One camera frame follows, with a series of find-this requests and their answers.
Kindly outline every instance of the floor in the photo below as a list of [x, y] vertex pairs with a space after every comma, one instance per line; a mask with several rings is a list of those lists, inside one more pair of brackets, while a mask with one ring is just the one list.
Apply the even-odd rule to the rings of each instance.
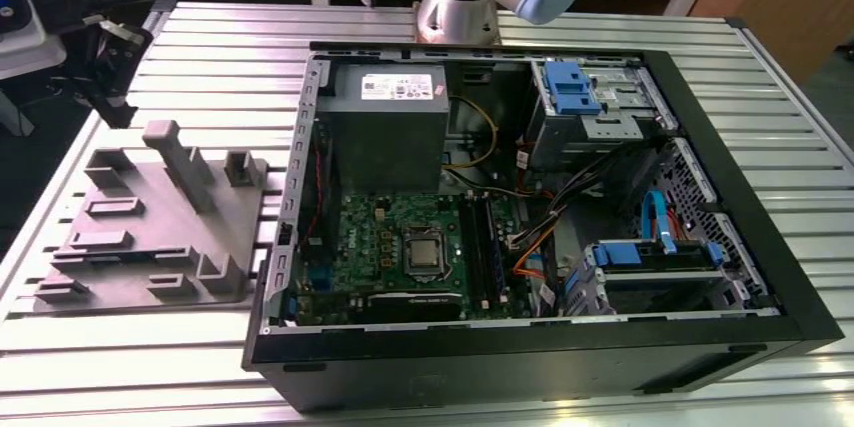
[[[256, 2], [308, 4], [309, 0], [204, 0], [218, 2]], [[381, 5], [413, 0], [380, 0]], [[357, 5], [357, 0], [333, 0], [337, 5]], [[138, 25], [146, 15], [148, 6], [137, 4], [113, 13], [113, 20]], [[10, 90], [26, 91], [29, 85], [10, 86]], [[8, 84], [0, 83], [8, 91]], [[854, 62], [842, 53], [834, 54], [820, 72], [803, 90], [819, 111], [836, 128], [839, 134], [854, 145]], [[26, 102], [24, 112], [37, 126], [26, 139], [12, 137], [0, 129], [0, 257], [14, 240], [41, 191], [46, 186], [64, 153], [82, 125], [88, 111], [64, 96], [37, 94], [37, 102]]]

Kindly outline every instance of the orange wire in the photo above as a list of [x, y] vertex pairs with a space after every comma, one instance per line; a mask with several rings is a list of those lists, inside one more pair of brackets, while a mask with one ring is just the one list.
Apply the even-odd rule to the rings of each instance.
[[516, 262], [516, 265], [513, 265], [513, 267], [512, 267], [512, 273], [513, 274], [523, 273], [523, 274], [531, 275], [532, 277], [537, 277], [540, 279], [544, 278], [543, 274], [540, 272], [536, 272], [535, 270], [521, 269], [521, 266], [524, 265], [524, 262], [528, 260], [528, 257], [531, 256], [531, 254], [533, 253], [536, 248], [539, 247], [539, 244], [543, 243], [545, 238], [553, 232], [555, 227], [557, 227], [557, 223], [556, 222], [553, 223], [553, 225], [551, 227], [548, 227], [548, 229], [545, 229], [545, 232], [543, 232], [543, 234], [539, 236], [536, 241], [533, 241], [533, 243], [531, 244], [531, 247], [528, 247], [528, 250], [525, 250], [524, 254], [521, 254], [521, 257], [519, 258], [519, 261]]

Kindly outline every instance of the red wire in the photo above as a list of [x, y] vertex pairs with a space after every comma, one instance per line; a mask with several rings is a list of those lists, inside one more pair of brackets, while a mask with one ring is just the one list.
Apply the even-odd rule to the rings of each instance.
[[308, 239], [310, 238], [310, 234], [314, 231], [314, 226], [317, 225], [317, 219], [320, 218], [320, 210], [322, 209], [322, 189], [320, 188], [320, 147], [314, 144], [314, 186], [317, 188], [317, 210], [314, 210], [314, 216], [310, 219], [310, 224], [308, 225], [308, 231], [305, 232], [305, 237], [302, 241], [298, 243], [300, 247]]

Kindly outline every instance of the aluminum extrusion table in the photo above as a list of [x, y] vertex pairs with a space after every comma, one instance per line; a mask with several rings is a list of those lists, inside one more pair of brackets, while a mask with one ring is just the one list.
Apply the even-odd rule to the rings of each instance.
[[[133, 83], [130, 130], [96, 115], [0, 267], [0, 421], [22, 425], [254, 425], [349, 419], [371, 425], [851, 425], [854, 403], [854, 154], [751, 33], [723, 20], [567, 15], [533, 27], [500, 18], [505, 44], [669, 51], [848, 338], [755, 366], [685, 395], [481, 404], [304, 417], [240, 369], [249, 312], [216, 307], [49, 317], [32, 314], [50, 248], [66, 234], [96, 147], [154, 158], [140, 139], [174, 119], [205, 159], [249, 148], [273, 167], [257, 243], [272, 241], [309, 39], [412, 41], [412, 13], [351, 7], [180, 3], [153, 12], [157, 34]], [[254, 269], [262, 259], [256, 251]]]

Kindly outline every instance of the sticker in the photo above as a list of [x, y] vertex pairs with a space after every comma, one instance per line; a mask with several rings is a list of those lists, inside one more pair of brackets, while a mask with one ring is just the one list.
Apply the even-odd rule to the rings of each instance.
[[361, 77], [361, 100], [432, 100], [429, 74], [368, 74]]
[[555, 306], [555, 293], [545, 284], [539, 286], [539, 298], [545, 301], [549, 307]]
[[528, 160], [529, 160], [531, 156], [527, 152], [521, 152], [517, 151], [516, 152], [516, 167], [519, 167], [520, 169], [527, 169], [528, 168]]

